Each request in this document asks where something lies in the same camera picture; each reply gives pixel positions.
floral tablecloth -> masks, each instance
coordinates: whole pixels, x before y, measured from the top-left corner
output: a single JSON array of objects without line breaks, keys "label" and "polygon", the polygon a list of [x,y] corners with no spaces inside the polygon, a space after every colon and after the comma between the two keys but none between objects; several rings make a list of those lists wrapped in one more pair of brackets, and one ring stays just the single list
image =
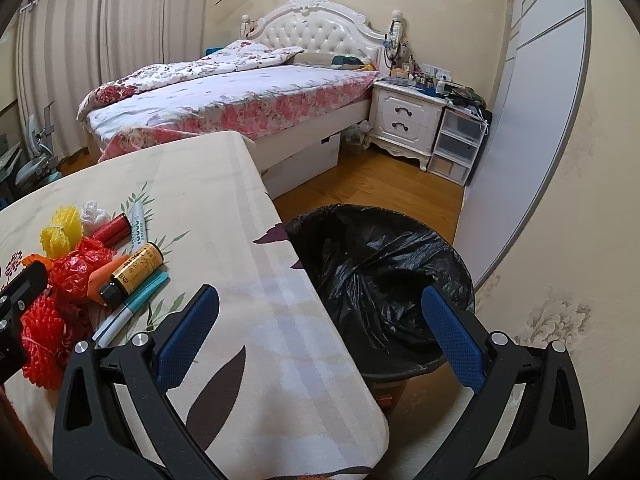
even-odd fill
[{"label": "floral tablecloth", "polygon": [[[361,478],[376,465],[386,421],[300,268],[240,134],[130,153],[9,206],[0,212],[0,286],[21,256],[41,251],[39,233],[54,211],[86,200],[114,213],[142,200],[170,276],[120,341],[157,326],[203,283],[217,288],[220,316],[168,397],[231,480]],[[6,392],[50,463],[57,395],[19,373]],[[120,397],[145,456],[158,460],[130,399]]]}]

black trash bag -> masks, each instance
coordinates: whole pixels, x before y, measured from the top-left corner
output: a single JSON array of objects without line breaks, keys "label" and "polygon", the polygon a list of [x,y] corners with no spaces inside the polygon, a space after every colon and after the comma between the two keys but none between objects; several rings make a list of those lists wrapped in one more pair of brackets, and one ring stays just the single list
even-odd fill
[{"label": "black trash bag", "polygon": [[443,364],[422,292],[437,283],[463,310],[474,309],[474,296],[465,264],[439,234],[394,211],[342,204],[301,215],[286,231],[366,380],[404,380]]}]

bottle label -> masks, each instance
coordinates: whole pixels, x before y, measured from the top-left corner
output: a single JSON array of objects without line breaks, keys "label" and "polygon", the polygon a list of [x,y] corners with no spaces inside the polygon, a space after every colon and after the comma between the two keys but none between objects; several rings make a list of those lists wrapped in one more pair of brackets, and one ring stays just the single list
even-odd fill
[{"label": "bottle label", "polygon": [[158,267],[162,265],[163,258],[160,250],[151,242],[140,247],[131,257],[124,262],[116,272],[116,279],[127,291],[132,294]]}]

black bottle cap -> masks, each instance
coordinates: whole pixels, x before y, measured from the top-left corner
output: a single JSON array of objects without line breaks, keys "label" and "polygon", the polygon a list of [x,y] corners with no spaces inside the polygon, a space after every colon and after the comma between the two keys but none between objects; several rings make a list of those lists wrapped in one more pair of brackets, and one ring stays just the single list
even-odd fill
[{"label": "black bottle cap", "polygon": [[124,301],[124,294],[120,287],[113,282],[107,282],[100,288],[100,295],[110,307],[116,308]]}]

blue gripper pad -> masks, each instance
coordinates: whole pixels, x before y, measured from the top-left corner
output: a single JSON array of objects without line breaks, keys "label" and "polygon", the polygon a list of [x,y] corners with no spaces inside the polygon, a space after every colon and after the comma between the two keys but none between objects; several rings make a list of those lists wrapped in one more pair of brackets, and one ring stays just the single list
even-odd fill
[{"label": "blue gripper pad", "polygon": [[156,358],[156,383],[162,392],[177,388],[187,374],[220,311],[220,298],[212,286],[194,298]]},{"label": "blue gripper pad", "polygon": [[478,394],[486,379],[482,352],[433,286],[422,293],[422,315],[458,380]]}]

